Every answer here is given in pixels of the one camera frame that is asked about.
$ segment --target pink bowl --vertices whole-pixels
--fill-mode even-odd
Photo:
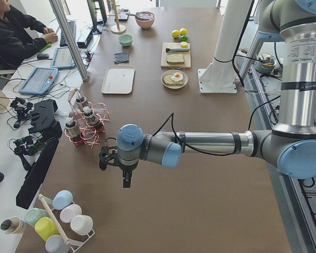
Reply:
[[[152,12],[142,12],[142,13],[148,14],[148,15],[153,15],[153,18],[151,20],[144,20],[143,21],[143,20],[138,20],[135,17],[135,20],[136,20],[137,24],[143,29],[150,28],[153,25],[153,23],[154,23],[154,19],[155,19],[154,13],[152,13]]]

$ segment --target bread slice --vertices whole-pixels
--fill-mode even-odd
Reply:
[[[183,54],[168,54],[166,62],[169,64],[184,64]]]
[[[182,86],[184,83],[183,83],[183,80],[180,80],[180,81],[177,81],[177,82],[175,82],[175,81],[173,81],[172,79],[171,79],[171,77],[172,77],[173,75],[165,75],[164,77],[163,77],[163,82],[166,84],[166,85],[168,85],[168,86]]]

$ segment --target green bowl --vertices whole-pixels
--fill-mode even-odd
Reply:
[[[133,37],[130,34],[123,34],[118,38],[118,42],[122,46],[130,46],[132,44]]]

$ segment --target dark gray cloth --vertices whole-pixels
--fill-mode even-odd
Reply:
[[[128,52],[115,53],[114,61],[115,63],[129,62],[129,53]]]
[[[5,65],[6,69],[13,69],[47,44],[42,38],[32,39],[24,28],[29,27],[43,33],[46,26],[12,5],[11,10],[5,13],[5,17],[9,24],[0,19],[0,64]]]

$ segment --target brown table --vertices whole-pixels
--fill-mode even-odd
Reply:
[[[129,17],[126,33],[134,36],[122,48],[110,28],[110,18],[81,91],[110,113],[106,136],[115,137],[124,124],[135,123],[154,133],[171,112],[177,131],[244,132],[250,110],[244,91],[200,94],[197,70],[212,61],[222,21],[215,8],[154,8],[156,20],[145,31]],[[171,31],[186,27],[192,48],[188,84],[170,90],[160,82],[163,42]],[[128,51],[135,66],[129,95],[102,95],[106,68],[113,54]],[[212,157],[183,154],[177,168],[140,161],[132,186],[122,188],[122,171],[98,167],[100,147],[75,147],[62,137],[41,189],[54,197],[63,189],[94,220],[96,234],[80,252],[291,252],[264,161],[244,155]],[[68,225],[68,236],[73,237]],[[44,241],[28,227],[16,252],[42,252]]]

